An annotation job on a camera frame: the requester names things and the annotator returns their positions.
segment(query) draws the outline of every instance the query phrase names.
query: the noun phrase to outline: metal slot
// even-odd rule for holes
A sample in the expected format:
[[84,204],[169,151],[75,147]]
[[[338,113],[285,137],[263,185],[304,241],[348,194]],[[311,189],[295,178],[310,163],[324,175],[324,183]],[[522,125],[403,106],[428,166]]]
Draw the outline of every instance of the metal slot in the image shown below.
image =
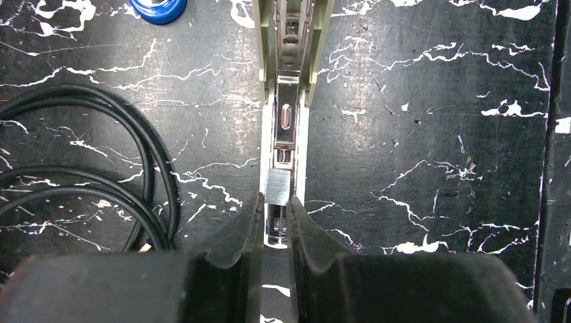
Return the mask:
[[292,152],[291,150],[278,150],[277,151],[277,162],[278,163],[291,163],[292,162]]
[[299,75],[290,72],[277,78],[275,146],[276,149],[293,149],[296,137],[296,111],[299,93]]
[[288,36],[297,35],[300,30],[299,20],[287,20],[285,26],[285,34]]
[[292,126],[292,106],[284,104],[281,106],[281,128],[288,130]]

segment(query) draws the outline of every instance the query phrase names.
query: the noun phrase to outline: metal mechanism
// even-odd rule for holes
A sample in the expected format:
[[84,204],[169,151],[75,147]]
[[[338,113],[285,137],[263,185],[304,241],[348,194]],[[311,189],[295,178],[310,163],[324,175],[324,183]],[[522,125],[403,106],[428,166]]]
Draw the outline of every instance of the metal mechanism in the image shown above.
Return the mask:
[[264,103],[260,191],[265,244],[286,247],[286,203],[303,203],[309,105],[334,0],[254,0]]

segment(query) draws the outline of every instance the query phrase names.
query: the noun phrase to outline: black cable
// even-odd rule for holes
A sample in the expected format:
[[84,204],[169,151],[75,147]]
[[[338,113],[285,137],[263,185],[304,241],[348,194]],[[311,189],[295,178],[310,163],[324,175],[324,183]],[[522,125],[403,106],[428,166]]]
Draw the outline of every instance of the black cable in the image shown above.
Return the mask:
[[[87,180],[93,180],[103,186],[107,186],[111,190],[117,191],[121,196],[127,197],[127,200],[135,205],[137,205],[141,210],[144,211],[144,215],[149,218],[150,221],[153,222],[153,225],[161,228],[160,222],[157,220],[153,211],[146,205],[137,195],[131,192],[128,188],[124,187],[123,185],[118,184],[117,182],[113,182],[112,180],[103,177],[101,175],[97,175],[95,173],[91,173],[85,170],[78,170],[76,168],[67,167],[67,166],[25,166],[25,167],[18,167],[13,170],[8,170],[4,173],[0,174],[0,185],[4,182],[11,182],[16,178],[24,175],[35,175],[35,174],[64,174],[68,176],[77,176],[81,178],[85,178]],[[140,230],[141,224],[139,222],[135,223]],[[123,251],[127,251],[130,248],[128,244],[125,244],[123,247]]]
[[[91,100],[90,99],[91,97],[98,98],[99,100],[102,100],[104,103]],[[84,86],[84,85],[73,85],[73,84],[50,85],[46,87],[33,89],[32,91],[21,94],[8,101],[6,104],[0,106],[0,120],[7,120],[8,118],[13,118],[14,116],[17,116],[21,113],[38,110],[41,108],[53,107],[53,106],[83,106],[86,108],[91,108],[111,116],[115,120],[119,121],[127,129],[129,134],[135,140],[135,144],[137,145],[139,153],[141,154],[141,160],[143,164],[142,201],[140,201],[139,199],[134,199],[133,197],[135,196],[132,193],[125,194],[125,192],[122,192],[121,189],[117,189],[113,185],[109,185],[109,183],[112,181],[108,179],[101,180],[103,179],[102,176],[97,176],[93,173],[88,173],[88,172],[82,174],[78,174],[77,172],[75,172],[74,174],[72,174],[67,170],[63,170],[64,171],[63,173],[59,171],[58,172],[60,174],[70,174],[80,177],[91,176],[93,180],[117,190],[118,192],[123,194],[124,197],[125,196],[127,197],[127,199],[122,198],[124,201],[129,201],[130,203],[135,204],[136,207],[134,209],[131,209],[132,211],[141,212],[138,213],[137,215],[133,214],[133,216],[136,216],[137,219],[144,218],[143,216],[141,216],[141,214],[147,213],[148,207],[152,204],[152,201],[154,199],[154,170],[153,170],[152,157],[155,159],[155,162],[159,167],[166,188],[166,194],[169,204],[169,220],[168,220],[168,230],[166,236],[167,236],[167,241],[170,244],[170,247],[173,247],[172,239],[178,228],[178,222],[180,221],[180,205],[178,204],[178,199],[177,199],[178,189],[176,187],[176,182],[172,177],[172,168],[170,167],[170,164],[166,163],[166,160],[168,159],[166,152],[162,149],[158,138],[153,135],[152,129],[146,126],[146,124],[141,120],[141,117],[138,115],[138,113],[136,113],[136,111],[130,109],[127,106],[123,106],[121,103],[117,102],[109,94],[94,87]],[[45,169],[38,170],[38,172],[45,172]],[[45,190],[54,190],[54,189],[56,188],[46,188]],[[105,190],[100,190],[97,188],[93,188],[91,190],[97,191],[99,194],[105,194],[102,192],[107,192]],[[66,190],[65,192],[72,194],[71,190]],[[131,232],[131,235],[129,236],[129,239],[127,240],[127,243],[125,244],[125,249],[130,249],[133,246],[133,244],[137,240],[139,232],[140,232],[140,226],[136,224],[135,227],[133,228],[133,231]]]
[[6,202],[6,204],[0,207],[0,216],[4,213],[23,205],[24,203],[31,202],[36,199],[45,199],[47,197],[52,196],[59,196],[59,195],[68,195],[68,194],[82,194],[88,196],[98,197],[100,199],[105,199],[106,201],[113,202],[117,204],[119,207],[127,211],[128,213],[132,214],[138,222],[140,222],[141,226],[145,229],[145,231],[149,234],[153,243],[157,247],[157,249],[168,249],[168,242],[166,241],[166,235],[162,230],[157,228],[154,223],[151,221],[149,217],[146,215],[143,216],[144,212],[138,206],[131,204],[128,200],[124,199],[123,197],[108,192],[106,190],[102,190],[99,188],[92,188],[92,187],[83,187],[83,186],[58,186],[58,187],[50,187],[50,188],[43,188],[41,190],[36,190],[34,192],[30,192],[28,194],[24,194],[12,201]]

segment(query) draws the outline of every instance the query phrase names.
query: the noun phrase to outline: black marble pattern surface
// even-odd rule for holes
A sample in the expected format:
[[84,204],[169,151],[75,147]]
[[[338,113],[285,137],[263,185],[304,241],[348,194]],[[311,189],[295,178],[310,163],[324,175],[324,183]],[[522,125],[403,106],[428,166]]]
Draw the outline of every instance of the black marble pattern surface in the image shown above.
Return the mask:
[[[0,0],[0,100],[75,82],[138,107],[178,179],[176,244],[192,248],[259,185],[251,5],[189,0],[153,26],[126,1]],[[310,214],[362,254],[493,254],[531,307],[556,1],[338,0],[333,16],[310,114]],[[1,124],[0,170],[78,166],[140,190],[137,150],[106,116],[53,108]],[[75,182],[23,178],[2,198],[62,183]],[[120,250],[132,224],[106,201],[32,203],[0,219],[1,274],[34,253]],[[291,320],[285,257],[266,250],[261,322]]]

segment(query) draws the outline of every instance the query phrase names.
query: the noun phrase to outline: blue container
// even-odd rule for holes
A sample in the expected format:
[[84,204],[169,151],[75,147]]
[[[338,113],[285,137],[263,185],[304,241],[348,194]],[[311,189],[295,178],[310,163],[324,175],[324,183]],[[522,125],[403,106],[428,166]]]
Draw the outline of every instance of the blue container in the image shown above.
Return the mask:
[[151,24],[164,25],[178,18],[187,0],[130,0],[133,9]]

